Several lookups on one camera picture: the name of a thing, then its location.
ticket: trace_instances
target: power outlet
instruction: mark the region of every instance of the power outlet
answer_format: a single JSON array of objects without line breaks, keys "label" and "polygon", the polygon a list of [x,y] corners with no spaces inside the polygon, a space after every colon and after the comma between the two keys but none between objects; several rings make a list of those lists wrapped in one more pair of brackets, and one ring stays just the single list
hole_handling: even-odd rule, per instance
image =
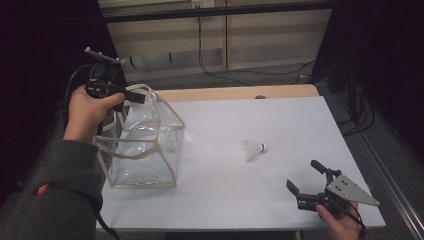
[{"label": "power outlet", "polygon": [[191,0],[192,8],[211,8],[215,7],[215,0]]},{"label": "power outlet", "polygon": [[215,7],[215,0],[203,0],[203,7],[204,8]]},{"label": "power outlet", "polygon": [[191,0],[191,8],[201,8],[203,1],[202,0]]}]

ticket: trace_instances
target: metal rail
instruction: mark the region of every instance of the metal rail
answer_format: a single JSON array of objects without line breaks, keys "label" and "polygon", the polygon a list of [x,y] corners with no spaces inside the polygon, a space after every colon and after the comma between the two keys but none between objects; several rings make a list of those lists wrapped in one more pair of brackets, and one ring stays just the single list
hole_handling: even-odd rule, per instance
[{"label": "metal rail", "polygon": [[149,21],[149,20],[176,19],[176,18],[241,15],[241,14],[253,14],[253,13],[321,10],[321,9],[332,9],[335,3],[336,1],[334,0],[324,0],[324,1],[300,2],[300,3],[280,3],[280,4],[265,4],[265,5],[236,6],[236,7],[230,6],[230,7],[199,8],[199,9],[181,9],[181,10],[173,10],[173,11],[106,15],[103,17],[103,20],[106,23],[118,23],[118,22]]},{"label": "metal rail", "polygon": [[[348,117],[346,103],[341,98],[339,98],[339,102],[341,111]],[[380,179],[383,187],[386,189],[412,235],[416,240],[424,240],[424,225],[420,215],[396,184],[396,181],[393,179],[365,133],[359,132],[357,136],[371,159],[370,163],[374,168],[374,172]]]}]

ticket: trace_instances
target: human hand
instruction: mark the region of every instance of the human hand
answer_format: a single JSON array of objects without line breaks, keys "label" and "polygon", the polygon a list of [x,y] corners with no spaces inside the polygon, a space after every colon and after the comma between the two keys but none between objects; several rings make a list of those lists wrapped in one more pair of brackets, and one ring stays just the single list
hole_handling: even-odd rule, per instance
[{"label": "human hand", "polygon": [[77,88],[69,103],[69,121],[63,139],[91,143],[98,125],[106,115],[113,114],[112,108],[124,99],[125,95],[122,93],[95,99],[87,94],[84,86]]},{"label": "human hand", "polygon": [[[352,202],[352,206],[358,209],[358,203]],[[348,211],[355,217],[357,212],[349,205]],[[348,215],[343,214],[340,218],[335,218],[324,206],[317,205],[318,214],[328,223],[330,236],[332,240],[358,240],[359,224]]]}]

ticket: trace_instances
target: metal bracket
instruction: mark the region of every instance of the metal bracket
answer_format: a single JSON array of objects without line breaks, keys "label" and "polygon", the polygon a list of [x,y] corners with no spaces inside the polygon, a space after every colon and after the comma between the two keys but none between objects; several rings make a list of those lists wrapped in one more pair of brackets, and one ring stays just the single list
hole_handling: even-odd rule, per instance
[{"label": "metal bracket", "polygon": [[327,190],[349,201],[360,202],[376,207],[380,206],[380,202],[375,200],[344,174],[338,176],[333,182],[328,184]]}]

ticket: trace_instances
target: human arm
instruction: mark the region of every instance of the human arm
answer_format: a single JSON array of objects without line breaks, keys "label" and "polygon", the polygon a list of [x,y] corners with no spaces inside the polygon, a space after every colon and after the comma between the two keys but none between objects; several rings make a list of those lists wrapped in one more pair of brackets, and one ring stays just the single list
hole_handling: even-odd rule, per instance
[{"label": "human arm", "polygon": [[[348,212],[354,217],[358,217],[355,209],[358,209],[358,203],[352,202],[348,207]],[[359,239],[359,224],[348,215],[343,215],[340,218],[334,217],[324,206],[317,205],[318,214],[328,223],[330,236],[332,240],[358,240]]]},{"label": "human arm", "polygon": [[18,239],[95,239],[103,183],[95,169],[98,148],[90,143],[110,108],[123,100],[123,94],[93,99],[82,87],[74,91],[64,140],[54,143],[49,166],[30,186],[33,193],[46,190],[35,196]]}]

